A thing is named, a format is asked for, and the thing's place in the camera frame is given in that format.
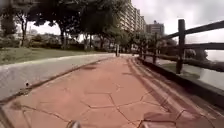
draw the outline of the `tall building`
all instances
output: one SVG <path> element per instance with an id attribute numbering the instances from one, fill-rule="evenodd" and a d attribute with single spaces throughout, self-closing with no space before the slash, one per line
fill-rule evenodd
<path id="1" fill-rule="evenodd" d="M 159 35 L 164 35 L 164 24 L 157 23 L 154 21 L 154 24 L 147 24 L 146 25 L 146 32 L 150 34 L 159 34 Z"/>
<path id="2" fill-rule="evenodd" d="M 128 0 L 127 9 L 120 17 L 121 29 L 129 31 L 143 30 L 145 31 L 145 19 L 140 15 L 140 10 L 133 7 L 131 0 Z"/>

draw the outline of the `brick walkway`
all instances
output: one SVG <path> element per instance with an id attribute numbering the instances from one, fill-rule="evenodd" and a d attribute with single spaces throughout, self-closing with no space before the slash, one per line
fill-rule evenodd
<path id="1" fill-rule="evenodd" d="M 123 57 L 85 66 L 4 106 L 15 128 L 219 128 L 222 114 Z"/>

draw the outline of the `building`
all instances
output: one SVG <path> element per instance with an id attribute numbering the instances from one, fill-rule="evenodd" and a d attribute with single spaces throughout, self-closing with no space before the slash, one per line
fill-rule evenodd
<path id="1" fill-rule="evenodd" d="M 150 34 L 159 34 L 161 36 L 164 35 L 164 24 L 157 23 L 154 21 L 154 24 L 147 24 L 146 25 L 146 32 Z"/>
<path id="2" fill-rule="evenodd" d="M 126 11 L 121 13 L 119 26 L 129 31 L 145 31 L 145 19 L 140 15 L 140 10 L 132 6 L 131 0 L 127 3 Z"/>

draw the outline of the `sidewalk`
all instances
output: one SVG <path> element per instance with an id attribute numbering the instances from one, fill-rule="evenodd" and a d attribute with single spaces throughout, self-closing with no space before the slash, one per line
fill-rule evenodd
<path id="1" fill-rule="evenodd" d="M 222 114 L 134 58 L 88 65 L 4 106 L 15 128 L 221 128 Z"/>

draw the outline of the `hexagonal paving tile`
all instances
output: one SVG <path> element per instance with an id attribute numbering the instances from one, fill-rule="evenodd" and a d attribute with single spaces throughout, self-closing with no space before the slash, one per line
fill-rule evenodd
<path id="1" fill-rule="evenodd" d="M 143 94 L 136 92 L 138 92 L 138 88 L 121 88 L 111 94 L 111 97 L 115 105 L 120 106 L 140 101 Z"/>
<path id="2" fill-rule="evenodd" d="M 128 121 L 116 108 L 90 109 L 78 119 L 81 124 L 89 126 L 120 127 Z"/>
<path id="3" fill-rule="evenodd" d="M 161 96 L 157 96 L 156 92 L 151 92 L 143 96 L 142 101 L 155 105 L 161 105 L 165 99 Z"/>
<path id="4" fill-rule="evenodd" d="M 87 94 L 83 97 L 82 101 L 92 108 L 114 106 L 108 94 Z"/>
<path id="5" fill-rule="evenodd" d="M 143 120 L 144 115 L 148 112 L 166 113 L 166 111 L 157 105 L 138 102 L 130 105 L 119 107 L 119 110 L 130 120 L 139 121 Z"/>
<path id="6" fill-rule="evenodd" d="M 29 118 L 32 121 L 31 128 L 66 128 L 68 124 L 58 117 L 38 111 L 35 111 Z"/>
<path id="7" fill-rule="evenodd" d="M 67 120 L 75 120 L 86 112 L 89 107 L 80 101 L 72 99 L 72 97 L 67 97 L 58 102 L 40 103 L 38 109 L 60 115 Z"/>
<path id="8" fill-rule="evenodd" d="M 105 81 L 104 83 L 102 83 L 103 81 L 101 81 L 101 84 L 94 84 L 92 86 L 89 86 L 88 88 L 85 89 L 86 93 L 113 93 L 116 92 L 116 90 L 118 89 L 117 85 L 113 84 L 112 82 L 108 82 Z"/>
<path id="9" fill-rule="evenodd" d="M 134 126 L 131 123 L 128 123 L 128 124 L 125 124 L 125 125 L 121 126 L 120 128 L 136 128 L 136 126 Z"/>

